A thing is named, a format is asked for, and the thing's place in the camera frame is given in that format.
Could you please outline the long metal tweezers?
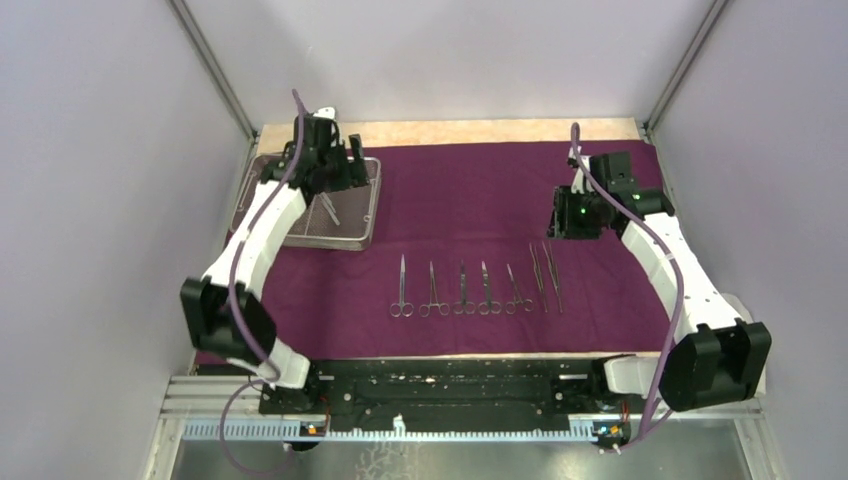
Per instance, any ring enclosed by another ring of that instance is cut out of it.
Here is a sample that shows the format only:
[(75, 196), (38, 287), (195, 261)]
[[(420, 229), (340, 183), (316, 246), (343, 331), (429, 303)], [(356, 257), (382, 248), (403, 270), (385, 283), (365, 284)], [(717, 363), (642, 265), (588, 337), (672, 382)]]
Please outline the long metal tweezers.
[(552, 245), (549, 241), (545, 241), (543, 243), (543, 251), (544, 251), (545, 256), (546, 256), (547, 265), (548, 265), (548, 269), (549, 269), (549, 273), (550, 273), (550, 277), (551, 277), (551, 282), (552, 282), (552, 286), (553, 286), (554, 292), (555, 292), (557, 309), (558, 309), (558, 312), (560, 314), (563, 314), (564, 313), (564, 306), (563, 306), (563, 300), (562, 300), (562, 290), (561, 290), (560, 278), (559, 278), (557, 264), (556, 264), (556, 261), (555, 261), (554, 251), (553, 251)]

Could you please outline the metal spatula handle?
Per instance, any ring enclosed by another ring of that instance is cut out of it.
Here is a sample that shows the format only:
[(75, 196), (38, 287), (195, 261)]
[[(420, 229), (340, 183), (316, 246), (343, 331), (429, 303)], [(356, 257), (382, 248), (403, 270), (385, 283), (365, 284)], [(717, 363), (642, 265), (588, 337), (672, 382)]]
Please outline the metal spatula handle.
[(538, 252), (537, 252), (536, 246), (532, 242), (530, 242), (528, 244), (528, 248), (529, 248), (530, 255), (531, 255), (532, 268), (533, 268), (533, 272), (534, 272), (535, 282), (536, 282), (537, 289), (538, 289), (538, 292), (539, 292), (540, 304), (542, 306), (542, 310), (545, 313), (547, 313), (548, 312), (548, 304), (547, 304), (545, 285), (544, 285), (544, 281), (543, 281), (543, 277), (542, 277), (542, 268), (541, 268), (541, 263), (540, 263), (540, 260), (539, 260), (539, 257), (538, 257)]

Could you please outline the short metal tweezers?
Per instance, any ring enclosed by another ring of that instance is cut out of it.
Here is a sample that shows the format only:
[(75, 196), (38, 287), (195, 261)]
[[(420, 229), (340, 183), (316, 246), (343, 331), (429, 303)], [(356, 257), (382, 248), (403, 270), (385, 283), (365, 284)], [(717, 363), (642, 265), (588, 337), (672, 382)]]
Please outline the short metal tweezers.
[(337, 211), (336, 211), (336, 209), (335, 209), (335, 207), (332, 203), (332, 200), (329, 198), (329, 196), (326, 193), (321, 193), (319, 195), (319, 199), (320, 199), (325, 211), (327, 212), (330, 219), (332, 220), (333, 224), (336, 225), (336, 226), (339, 226), (340, 220), (337, 216)]

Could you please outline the metal mesh instrument tray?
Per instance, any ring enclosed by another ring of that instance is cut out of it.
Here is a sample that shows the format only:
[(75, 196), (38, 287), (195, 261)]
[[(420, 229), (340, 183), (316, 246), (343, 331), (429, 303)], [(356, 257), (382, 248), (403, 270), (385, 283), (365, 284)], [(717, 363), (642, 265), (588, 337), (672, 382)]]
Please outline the metal mesh instrument tray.
[[(255, 197), (263, 168), (279, 160), (280, 152), (254, 157), (242, 178), (228, 233), (234, 234)], [(379, 159), (364, 159), (368, 183), (364, 187), (324, 194), (307, 208), (287, 233), (283, 245), (292, 248), (362, 251), (371, 243), (379, 202), (382, 165)]]

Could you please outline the small curved hemostat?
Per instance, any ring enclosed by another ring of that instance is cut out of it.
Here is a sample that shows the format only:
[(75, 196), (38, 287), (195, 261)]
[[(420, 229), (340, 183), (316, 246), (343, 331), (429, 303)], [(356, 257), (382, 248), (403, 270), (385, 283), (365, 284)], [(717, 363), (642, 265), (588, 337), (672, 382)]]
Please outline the small curved hemostat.
[(512, 288), (512, 299), (504, 304), (505, 312), (508, 315), (516, 314), (519, 311), (527, 313), (532, 312), (534, 309), (533, 301), (523, 295), (517, 278), (509, 263), (506, 264), (506, 268)]

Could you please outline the maroon wrap cloth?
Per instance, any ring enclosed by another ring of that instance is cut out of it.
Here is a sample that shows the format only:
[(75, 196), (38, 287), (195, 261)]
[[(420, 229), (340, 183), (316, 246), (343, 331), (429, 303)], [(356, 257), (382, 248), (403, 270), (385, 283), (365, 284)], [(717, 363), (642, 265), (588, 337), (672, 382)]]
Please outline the maroon wrap cloth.
[[(382, 183), (371, 244), (362, 251), (280, 250), (261, 303), (278, 337), (313, 360), (500, 353), (642, 352), (662, 347), (668, 316), (647, 276), (612, 232), (547, 240), (553, 192), (573, 172), (563, 142), (370, 147)], [(564, 313), (543, 243), (552, 245)], [(537, 249), (542, 310), (528, 244)], [(406, 259), (411, 317), (393, 318)], [(429, 262), (450, 314), (422, 318)], [(471, 315), (456, 315), (463, 261)], [(481, 315), (481, 262), (503, 311)], [(508, 315), (509, 263), (532, 312)]]

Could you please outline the surgical scissors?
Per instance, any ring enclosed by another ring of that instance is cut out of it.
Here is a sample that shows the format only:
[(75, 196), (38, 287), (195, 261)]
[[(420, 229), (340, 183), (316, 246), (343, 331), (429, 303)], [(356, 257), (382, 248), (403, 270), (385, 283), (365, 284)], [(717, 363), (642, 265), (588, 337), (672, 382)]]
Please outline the surgical scissors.
[(500, 302), (494, 299), (491, 289), (490, 275), (485, 261), (481, 262), (481, 276), (484, 300), (478, 305), (478, 312), (481, 315), (500, 314), (503, 311), (503, 307)]

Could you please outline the small metal scissors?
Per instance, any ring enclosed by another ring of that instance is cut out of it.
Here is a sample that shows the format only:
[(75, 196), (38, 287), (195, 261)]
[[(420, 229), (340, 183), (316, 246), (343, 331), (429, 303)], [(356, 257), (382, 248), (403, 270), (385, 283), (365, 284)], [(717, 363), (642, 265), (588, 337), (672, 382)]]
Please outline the small metal scissors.
[(476, 305), (469, 300), (467, 291), (467, 275), (464, 262), (459, 267), (459, 300), (453, 304), (453, 313), (456, 315), (471, 315), (476, 312)]

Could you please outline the surgical forceps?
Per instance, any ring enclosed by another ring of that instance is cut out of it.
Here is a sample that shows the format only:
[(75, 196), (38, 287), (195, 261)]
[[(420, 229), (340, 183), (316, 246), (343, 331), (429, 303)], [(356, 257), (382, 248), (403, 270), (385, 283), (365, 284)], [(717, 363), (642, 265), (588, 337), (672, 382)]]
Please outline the surgical forceps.
[(399, 264), (398, 299), (389, 306), (389, 314), (393, 318), (409, 318), (414, 313), (414, 306), (406, 299), (406, 259), (402, 254)]

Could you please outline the surgical clamp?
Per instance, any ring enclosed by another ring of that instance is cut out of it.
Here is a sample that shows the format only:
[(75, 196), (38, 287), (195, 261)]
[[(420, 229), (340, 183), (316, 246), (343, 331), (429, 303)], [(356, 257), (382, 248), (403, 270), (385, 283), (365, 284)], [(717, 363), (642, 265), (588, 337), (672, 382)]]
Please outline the surgical clamp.
[(450, 306), (439, 299), (436, 273), (432, 261), (429, 262), (428, 279), (428, 301), (419, 307), (419, 315), (422, 318), (427, 318), (435, 314), (448, 316), (450, 314)]

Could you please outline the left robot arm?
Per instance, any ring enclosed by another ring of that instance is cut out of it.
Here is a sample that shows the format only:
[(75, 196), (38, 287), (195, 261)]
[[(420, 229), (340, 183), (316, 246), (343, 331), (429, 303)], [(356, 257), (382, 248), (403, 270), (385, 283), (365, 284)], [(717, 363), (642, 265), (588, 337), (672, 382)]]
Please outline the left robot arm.
[(366, 187), (370, 179), (362, 140), (342, 136), (335, 108), (297, 115), (294, 133), (280, 159), (263, 168), (223, 252), (202, 275), (185, 279), (179, 297), (197, 351), (283, 388), (283, 401), (303, 414), (317, 407), (321, 388), (308, 378), (309, 359), (279, 339), (261, 303), (263, 287), (286, 237), (312, 203), (335, 215), (330, 194)]

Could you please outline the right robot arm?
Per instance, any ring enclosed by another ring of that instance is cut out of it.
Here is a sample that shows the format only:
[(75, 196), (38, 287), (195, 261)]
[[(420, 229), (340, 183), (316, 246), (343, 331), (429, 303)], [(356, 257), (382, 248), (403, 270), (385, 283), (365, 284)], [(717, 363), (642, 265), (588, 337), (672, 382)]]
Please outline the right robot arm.
[(612, 412), (627, 395), (639, 395), (683, 412), (764, 395), (772, 335), (718, 292), (664, 191), (640, 187), (627, 152), (570, 152), (567, 163), (575, 176), (554, 191), (548, 237), (597, 240), (614, 233), (647, 276), (670, 324), (658, 357), (602, 360), (600, 376), (586, 385), (589, 404)]

